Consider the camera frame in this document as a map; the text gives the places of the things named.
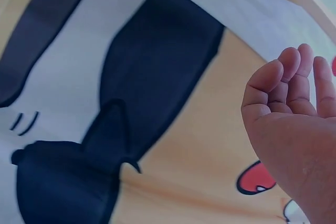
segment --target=black shape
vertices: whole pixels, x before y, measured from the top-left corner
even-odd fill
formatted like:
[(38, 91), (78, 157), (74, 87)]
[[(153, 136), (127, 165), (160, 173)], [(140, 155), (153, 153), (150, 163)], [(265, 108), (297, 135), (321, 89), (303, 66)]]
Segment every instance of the black shape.
[(81, 0), (31, 0), (0, 60), (0, 107), (21, 94), (34, 64), (54, 41)]
[(176, 118), (218, 51), (224, 26), (190, 0), (146, 0), (113, 40), (100, 104), (125, 103), (139, 160)]
[(18, 126), (18, 124), (20, 123), (20, 121), (21, 121), (22, 118), (23, 118), (23, 114), (20, 113), (20, 114), (17, 116), (15, 122), (13, 123), (12, 127), (10, 127), (9, 130), (10, 130), (10, 131), (15, 130), (15, 128)]
[(17, 200), (26, 224), (107, 224), (128, 157), (122, 104), (106, 104), (85, 141), (37, 141), (17, 150)]

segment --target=cartoon mouth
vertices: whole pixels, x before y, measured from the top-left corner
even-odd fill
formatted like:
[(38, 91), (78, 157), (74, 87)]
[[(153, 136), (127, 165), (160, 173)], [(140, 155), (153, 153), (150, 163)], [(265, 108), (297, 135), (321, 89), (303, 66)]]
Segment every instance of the cartoon mouth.
[[(29, 131), (32, 130), (32, 128), (34, 127), (38, 116), (40, 115), (40, 112), (35, 111), (33, 117), (30, 119), (30, 121), (28, 122), (26, 128), (24, 130), (22, 130), (20, 133), (18, 133), (18, 136), (24, 136), (25, 134), (27, 134)], [(9, 128), (10, 131), (15, 131), (15, 129), (20, 125), (20, 122), (22, 122), (22, 120), (24, 119), (24, 114), (23, 113), (19, 113), (17, 115), (17, 118), (15, 119), (14, 123), (12, 124), (12, 126)]]
[(309, 223), (307, 216), (294, 200), (286, 204), (283, 216), (287, 223)]
[(275, 180), (260, 161), (243, 171), (236, 184), (238, 191), (245, 195), (259, 194), (272, 189), (275, 185)]

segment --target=red mouth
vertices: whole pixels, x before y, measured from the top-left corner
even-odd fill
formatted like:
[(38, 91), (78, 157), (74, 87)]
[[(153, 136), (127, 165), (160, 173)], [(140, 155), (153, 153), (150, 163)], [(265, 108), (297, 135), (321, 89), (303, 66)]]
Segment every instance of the red mouth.
[(275, 180), (266, 170), (265, 166), (257, 161), (248, 167), (237, 180), (237, 189), (245, 195), (255, 195), (272, 189), (276, 185)]

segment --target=black outline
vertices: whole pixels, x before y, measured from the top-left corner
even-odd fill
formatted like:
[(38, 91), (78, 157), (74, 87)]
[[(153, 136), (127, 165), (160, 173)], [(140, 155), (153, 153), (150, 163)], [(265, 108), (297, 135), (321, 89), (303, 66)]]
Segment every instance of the black outline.
[(40, 115), (40, 112), (35, 111), (35, 115), (33, 117), (33, 120), (30, 122), (30, 124), (28, 125), (28, 127), (24, 131), (22, 131), (20, 134), (18, 134), (18, 136), (24, 136), (25, 134), (27, 134), (33, 128), (33, 126), (35, 125), (36, 120), (37, 120), (39, 115)]
[(10, 131), (15, 130), (16, 126), (19, 125), (19, 122), (21, 121), (21, 119), (22, 119), (23, 117), (24, 117), (24, 115), (23, 115), (22, 113), (20, 113), (20, 114), (17, 116), (16, 120), (14, 121), (12, 127), (9, 128), (9, 130), (10, 130)]
[(243, 188), (240, 186), (240, 181), (241, 181), (241, 179), (245, 176), (245, 174), (246, 174), (252, 167), (254, 167), (254, 166), (256, 166), (256, 165), (259, 165), (259, 164), (261, 164), (261, 161), (260, 161), (260, 160), (258, 160), (257, 162), (251, 164), (251, 165), (250, 165), (249, 167), (247, 167), (247, 168), (240, 174), (240, 176), (238, 177), (237, 182), (236, 182), (236, 188), (237, 188), (237, 190), (238, 190), (241, 194), (244, 194), (244, 195), (256, 195), (256, 194), (261, 194), (261, 193), (264, 193), (264, 192), (266, 192), (266, 191), (268, 191), (268, 190), (271, 190), (272, 188), (274, 188), (274, 187), (276, 186), (277, 183), (275, 183), (275, 184), (274, 184), (273, 186), (271, 186), (270, 188), (265, 188), (265, 187), (263, 187), (263, 186), (261, 186), (261, 185), (257, 185), (257, 187), (263, 187), (263, 188), (265, 188), (264, 191), (258, 191), (257, 188), (256, 188), (256, 191), (247, 191), (247, 190), (243, 189)]

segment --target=palm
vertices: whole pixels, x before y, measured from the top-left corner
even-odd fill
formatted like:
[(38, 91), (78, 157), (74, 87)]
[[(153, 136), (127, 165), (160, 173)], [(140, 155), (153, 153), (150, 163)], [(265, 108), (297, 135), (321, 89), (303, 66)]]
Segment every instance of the palm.
[[(312, 68), (316, 109), (309, 101)], [(307, 212), (324, 200), (322, 213), (336, 182), (336, 92), (327, 61), (314, 59), (308, 45), (284, 50), (254, 73), (241, 107), (252, 146), (278, 184)]]

